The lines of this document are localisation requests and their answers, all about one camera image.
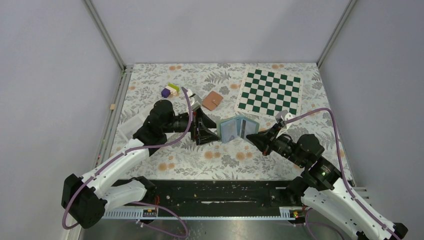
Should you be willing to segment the brown leather wallet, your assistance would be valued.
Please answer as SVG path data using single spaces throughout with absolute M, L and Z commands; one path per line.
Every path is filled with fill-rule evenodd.
M 211 91 L 202 101 L 202 106 L 209 111 L 215 110 L 223 100 L 223 96 L 215 91 Z

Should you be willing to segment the green card holder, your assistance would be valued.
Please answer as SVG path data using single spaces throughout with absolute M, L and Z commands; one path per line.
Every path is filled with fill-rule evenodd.
M 217 124 L 216 124 L 216 130 L 217 130 L 217 135 L 220 137 L 220 141 L 222 142 L 222 137 L 221 137 L 221 124 L 222 124 L 222 123 L 224 123 L 224 122 L 226 122 L 226 121 L 230 121 L 230 120 L 235 120 L 235 121 L 236 121 L 236 126 L 237 126 L 237 137 L 236 137 L 235 139 L 237 139 L 237 138 L 241 138 L 241 137 L 240 137 L 240 132 L 241 132 L 240 128 L 241 128 L 241 120 L 243 120 L 243 119 L 254 121 L 254 120 L 252 120 L 252 119 L 250 119 L 250 118 L 247 118 L 247 117 L 245 117 L 245 116 L 236 115 L 236 116 L 233 116 L 233 117 L 230 117 L 230 118 L 227 118 L 227 119 L 223 119 L 223 120 L 221 120 L 221 121 L 217 122 Z

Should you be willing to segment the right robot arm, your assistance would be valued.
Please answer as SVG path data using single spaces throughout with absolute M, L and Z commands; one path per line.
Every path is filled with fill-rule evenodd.
M 263 155 L 275 152 L 304 171 L 286 187 L 293 201 L 319 212 L 353 240 L 402 240 L 408 228 L 379 214 L 344 181 L 335 165 L 322 156 L 324 147 L 314 134 L 303 134 L 293 142 L 278 135 L 280 124 L 247 135 Z

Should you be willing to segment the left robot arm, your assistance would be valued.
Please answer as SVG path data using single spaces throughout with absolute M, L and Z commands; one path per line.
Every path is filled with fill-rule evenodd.
M 219 141 L 220 137 L 212 132 L 217 124 L 203 112 L 201 104 L 195 101 L 188 105 L 187 112 L 176 115 L 169 100 L 157 101 L 121 151 L 81 176 L 70 174 L 64 180 L 61 198 L 65 210 L 63 228 L 74 228 L 67 225 L 67 216 L 72 216 L 78 225 L 88 229 L 104 213 L 141 201 L 153 187 L 145 177 L 132 178 L 119 186 L 114 183 L 121 174 L 147 160 L 160 148 L 169 146 L 168 133 L 181 133 L 182 138 L 190 134 L 197 145 Z

